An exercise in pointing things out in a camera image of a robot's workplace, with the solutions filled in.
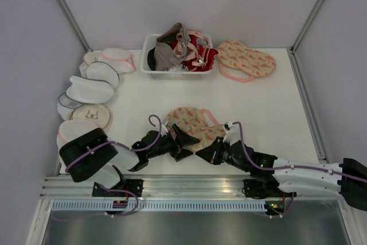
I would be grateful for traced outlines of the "floral mesh laundry bag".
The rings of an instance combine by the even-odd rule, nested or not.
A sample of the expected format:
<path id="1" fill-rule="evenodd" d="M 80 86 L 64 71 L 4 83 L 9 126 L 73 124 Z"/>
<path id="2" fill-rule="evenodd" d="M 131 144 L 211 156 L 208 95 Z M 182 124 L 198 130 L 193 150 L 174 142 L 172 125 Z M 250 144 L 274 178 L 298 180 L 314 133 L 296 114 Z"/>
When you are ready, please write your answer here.
<path id="1" fill-rule="evenodd" d="M 226 135 L 224 125 L 219 124 L 209 110 L 199 110 L 194 107 L 173 109 L 165 117 L 163 124 L 173 138 L 176 137 L 173 124 L 176 124 L 179 129 L 189 136 L 197 138 L 199 143 L 184 147 L 193 154 L 210 146 L 217 137 L 223 138 Z"/>

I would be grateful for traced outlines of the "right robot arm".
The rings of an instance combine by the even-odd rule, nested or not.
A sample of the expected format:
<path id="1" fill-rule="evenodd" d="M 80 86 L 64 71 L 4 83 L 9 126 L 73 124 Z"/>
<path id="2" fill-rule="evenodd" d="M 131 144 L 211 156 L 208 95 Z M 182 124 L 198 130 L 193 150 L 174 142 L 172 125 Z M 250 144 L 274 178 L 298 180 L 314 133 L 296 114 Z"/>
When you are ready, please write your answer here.
<path id="1" fill-rule="evenodd" d="M 324 195 L 343 198 L 352 208 L 366 210 L 366 166 L 344 158 L 342 163 L 311 164 L 254 151 L 242 141 L 217 138 L 197 156 L 212 165 L 226 163 L 249 173 L 243 193 L 252 199 Z"/>

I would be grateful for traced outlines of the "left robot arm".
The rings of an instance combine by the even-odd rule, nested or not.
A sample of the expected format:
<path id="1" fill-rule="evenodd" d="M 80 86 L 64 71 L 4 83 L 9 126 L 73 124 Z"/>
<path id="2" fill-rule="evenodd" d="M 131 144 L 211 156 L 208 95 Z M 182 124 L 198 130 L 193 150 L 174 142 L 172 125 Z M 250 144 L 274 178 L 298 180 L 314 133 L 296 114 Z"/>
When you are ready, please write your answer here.
<path id="1" fill-rule="evenodd" d="M 144 169 L 149 160 L 170 154 L 180 161 L 193 154 L 187 147 L 200 143 L 173 125 L 173 133 L 149 131 L 131 149 L 111 141 L 101 128 L 95 128 L 66 143 L 59 149 L 59 156 L 74 182 L 91 180 L 105 187 L 114 197 L 124 193 L 123 170 L 131 173 Z"/>

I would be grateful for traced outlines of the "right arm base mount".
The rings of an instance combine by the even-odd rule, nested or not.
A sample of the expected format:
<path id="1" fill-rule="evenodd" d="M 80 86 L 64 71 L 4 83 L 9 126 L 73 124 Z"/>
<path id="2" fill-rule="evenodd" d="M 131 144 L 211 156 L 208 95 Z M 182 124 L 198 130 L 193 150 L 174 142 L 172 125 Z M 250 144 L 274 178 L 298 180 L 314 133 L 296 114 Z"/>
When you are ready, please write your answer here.
<path id="1" fill-rule="evenodd" d="M 288 198 L 296 197 L 297 194 L 294 192 L 284 192 L 280 189 L 280 184 L 276 181 L 261 182 L 256 179 L 248 178 L 242 180 L 242 194 L 246 198 L 263 200 L 267 198 Z"/>

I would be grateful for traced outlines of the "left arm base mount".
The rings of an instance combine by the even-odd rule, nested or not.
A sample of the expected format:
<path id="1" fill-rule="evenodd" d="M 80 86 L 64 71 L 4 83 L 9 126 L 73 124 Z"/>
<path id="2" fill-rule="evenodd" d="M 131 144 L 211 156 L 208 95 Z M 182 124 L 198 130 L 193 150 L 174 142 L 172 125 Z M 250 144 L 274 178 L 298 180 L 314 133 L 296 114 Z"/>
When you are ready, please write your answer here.
<path id="1" fill-rule="evenodd" d="M 137 197 L 141 197 L 143 191 L 143 183 L 142 179 L 125 179 L 117 183 L 113 188 L 114 190 L 127 190 L 132 192 Z M 103 189 L 97 183 L 94 183 L 92 190 L 92 197 L 130 197 L 131 195 L 123 192 L 111 192 Z"/>

